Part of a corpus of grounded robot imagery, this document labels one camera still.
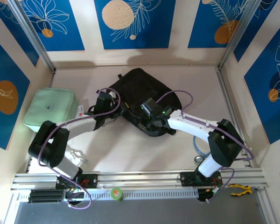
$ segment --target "white tag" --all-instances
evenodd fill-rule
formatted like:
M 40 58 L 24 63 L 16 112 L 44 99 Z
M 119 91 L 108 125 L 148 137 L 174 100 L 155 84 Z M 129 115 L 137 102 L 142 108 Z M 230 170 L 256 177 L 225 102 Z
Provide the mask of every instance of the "white tag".
M 81 117 L 84 114 L 84 106 L 78 106 L 76 118 Z

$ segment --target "yellow pliers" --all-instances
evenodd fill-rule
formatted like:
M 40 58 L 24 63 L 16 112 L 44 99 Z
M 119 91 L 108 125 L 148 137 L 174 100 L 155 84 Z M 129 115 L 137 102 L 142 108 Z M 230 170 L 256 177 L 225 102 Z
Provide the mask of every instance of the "yellow pliers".
M 229 185 L 230 188 L 241 188 L 241 189 L 244 189 L 245 191 L 243 191 L 242 193 L 232 193 L 231 195 L 234 196 L 234 197 L 240 197 L 242 195 L 245 195 L 245 194 L 252 194 L 252 190 L 251 190 L 251 187 L 250 186 L 243 186 L 243 185 L 240 185 L 240 184 L 231 184 Z

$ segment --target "gray floor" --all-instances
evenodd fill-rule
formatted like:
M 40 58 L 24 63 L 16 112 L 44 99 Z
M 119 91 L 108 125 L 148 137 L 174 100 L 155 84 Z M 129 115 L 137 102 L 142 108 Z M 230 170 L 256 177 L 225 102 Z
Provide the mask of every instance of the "gray floor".
M 256 194 L 224 190 L 210 204 L 197 199 L 94 201 L 86 210 L 62 204 L 21 203 L 16 224 L 263 224 Z

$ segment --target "floral wall print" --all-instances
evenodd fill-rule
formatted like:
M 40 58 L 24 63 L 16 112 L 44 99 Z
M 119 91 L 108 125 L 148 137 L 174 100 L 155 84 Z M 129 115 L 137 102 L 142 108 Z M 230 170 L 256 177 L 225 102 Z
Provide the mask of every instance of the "floral wall print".
M 104 49 L 168 48 L 175 0 L 94 0 Z
M 0 46 L 0 148 L 6 149 L 29 87 L 29 79 Z
M 245 75 L 266 135 L 280 139 L 280 29 Z
M 0 0 L 0 18 L 30 59 L 31 63 L 36 66 L 39 55 L 13 15 L 6 0 Z
M 249 0 L 200 0 L 188 48 L 224 48 Z
M 239 62 L 239 60 L 244 55 L 245 51 L 249 47 L 250 43 L 254 39 L 255 35 L 259 31 L 260 27 L 266 20 L 267 16 L 270 14 L 272 8 L 278 0 L 262 0 L 256 13 L 251 19 L 246 31 L 244 32 L 241 40 L 239 41 L 237 47 L 234 50 L 234 55 Z
M 69 0 L 22 0 L 47 51 L 84 50 Z

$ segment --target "orange circle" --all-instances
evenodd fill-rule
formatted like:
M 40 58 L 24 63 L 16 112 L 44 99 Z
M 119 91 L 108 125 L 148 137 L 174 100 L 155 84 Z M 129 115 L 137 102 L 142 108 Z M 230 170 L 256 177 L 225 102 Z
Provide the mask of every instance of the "orange circle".
M 53 32 L 52 30 L 45 28 L 42 30 L 42 35 L 44 35 L 47 38 L 51 38 L 53 36 Z
M 229 23 L 220 26 L 215 34 L 215 41 L 219 44 L 228 43 L 237 25 L 238 21 L 232 20 Z
M 278 91 L 275 90 L 275 89 L 271 89 L 271 90 L 269 91 L 268 96 L 269 96 L 269 100 L 270 100 L 270 101 L 276 102 L 277 99 L 278 99 Z
M 15 112 L 18 105 L 18 91 L 10 81 L 0 81 L 0 111 L 10 115 Z

